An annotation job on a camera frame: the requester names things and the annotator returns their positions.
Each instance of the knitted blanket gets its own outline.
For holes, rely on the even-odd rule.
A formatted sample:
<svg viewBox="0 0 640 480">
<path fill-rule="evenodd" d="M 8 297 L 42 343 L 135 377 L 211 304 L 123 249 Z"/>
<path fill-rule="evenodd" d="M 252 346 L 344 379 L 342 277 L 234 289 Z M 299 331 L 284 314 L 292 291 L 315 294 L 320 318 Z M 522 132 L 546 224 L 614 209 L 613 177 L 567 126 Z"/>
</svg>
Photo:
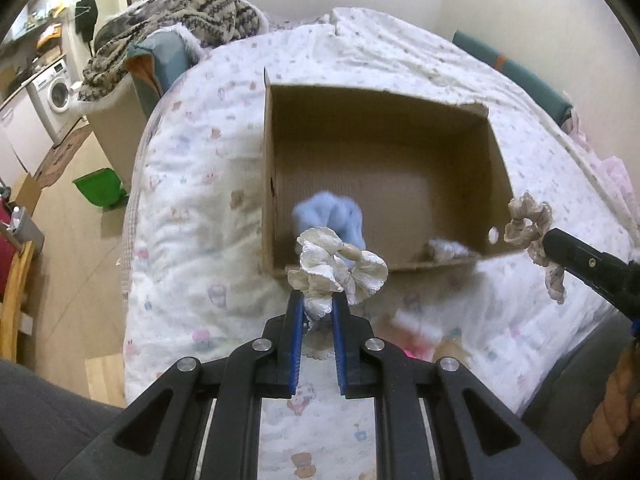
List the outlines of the knitted blanket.
<svg viewBox="0 0 640 480">
<path fill-rule="evenodd" d="M 139 21 L 141 15 L 147 17 Z M 147 0 L 117 21 L 134 24 L 106 41 L 89 60 L 82 71 L 79 101 L 96 101 L 110 94 L 127 74 L 124 62 L 129 45 L 144 41 L 160 28 L 181 23 L 201 46 L 216 47 L 254 36 L 260 27 L 258 13 L 242 0 Z"/>
</svg>

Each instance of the cardboard box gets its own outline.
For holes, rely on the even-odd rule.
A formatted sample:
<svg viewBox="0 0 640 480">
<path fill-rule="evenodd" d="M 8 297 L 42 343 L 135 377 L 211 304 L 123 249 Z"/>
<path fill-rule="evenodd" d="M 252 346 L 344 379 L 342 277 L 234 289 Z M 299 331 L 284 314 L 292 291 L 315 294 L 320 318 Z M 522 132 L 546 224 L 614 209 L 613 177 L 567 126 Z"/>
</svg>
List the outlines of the cardboard box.
<svg viewBox="0 0 640 480">
<path fill-rule="evenodd" d="M 268 78 L 266 86 L 262 250 L 271 274 L 298 264 L 291 212 L 322 190 L 360 205 L 367 249 L 390 270 L 474 259 L 425 261 L 433 238 L 482 257 L 513 250 L 502 240 L 513 191 L 484 105 Z"/>
<path fill-rule="evenodd" d="M 31 173 L 27 173 L 12 186 L 9 202 L 12 205 L 25 207 L 29 216 L 33 216 L 33 211 L 36 209 L 41 193 L 40 184 L 31 176 Z"/>
</svg>

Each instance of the hanger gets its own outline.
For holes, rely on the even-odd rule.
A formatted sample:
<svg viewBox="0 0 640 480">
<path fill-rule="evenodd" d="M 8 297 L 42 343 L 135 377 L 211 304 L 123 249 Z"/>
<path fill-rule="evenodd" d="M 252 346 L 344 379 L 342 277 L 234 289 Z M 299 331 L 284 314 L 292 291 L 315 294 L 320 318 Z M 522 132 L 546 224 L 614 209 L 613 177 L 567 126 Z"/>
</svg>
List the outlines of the hanger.
<svg viewBox="0 0 640 480">
<path fill-rule="evenodd" d="M 91 7 L 85 7 L 85 6 L 76 6 L 76 12 L 78 12 L 78 9 L 82 10 L 82 12 L 80 14 L 76 14 L 75 18 L 79 18 L 80 16 L 82 16 L 83 14 L 88 13 L 91 10 Z"/>
</svg>

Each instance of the white cabinet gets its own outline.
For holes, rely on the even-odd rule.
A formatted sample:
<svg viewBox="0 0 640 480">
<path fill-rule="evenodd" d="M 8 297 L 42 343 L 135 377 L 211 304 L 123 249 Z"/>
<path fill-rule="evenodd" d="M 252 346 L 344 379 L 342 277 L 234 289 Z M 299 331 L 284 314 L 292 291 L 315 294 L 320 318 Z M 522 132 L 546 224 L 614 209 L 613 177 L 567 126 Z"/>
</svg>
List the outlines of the white cabinet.
<svg viewBox="0 0 640 480">
<path fill-rule="evenodd" d="M 0 129 L 0 178 L 6 186 L 13 187 L 26 173 L 20 160 L 15 156 L 14 147 L 4 131 Z"/>
<path fill-rule="evenodd" d="M 0 130 L 4 131 L 22 165 L 32 175 L 53 146 L 26 88 L 22 88 L 0 110 Z"/>
</svg>

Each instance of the white scrunchie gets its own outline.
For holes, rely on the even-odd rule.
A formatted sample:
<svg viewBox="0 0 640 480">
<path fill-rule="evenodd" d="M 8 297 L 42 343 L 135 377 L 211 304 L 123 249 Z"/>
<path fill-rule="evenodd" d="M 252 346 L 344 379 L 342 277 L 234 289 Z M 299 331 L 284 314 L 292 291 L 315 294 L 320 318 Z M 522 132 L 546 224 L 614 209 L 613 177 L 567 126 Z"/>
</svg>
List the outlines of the white scrunchie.
<svg viewBox="0 0 640 480">
<path fill-rule="evenodd" d="M 379 291 L 389 274 L 382 258 L 343 243 L 328 227 L 307 229 L 298 243 L 300 268 L 291 269 L 287 279 L 304 294 L 305 312 L 313 321 L 331 313 L 334 292 L 344 291 L 349 304 L 357 304 Z M 340 254 L 355 260 L 355 266 L 349 269 Z"/>
</svg>

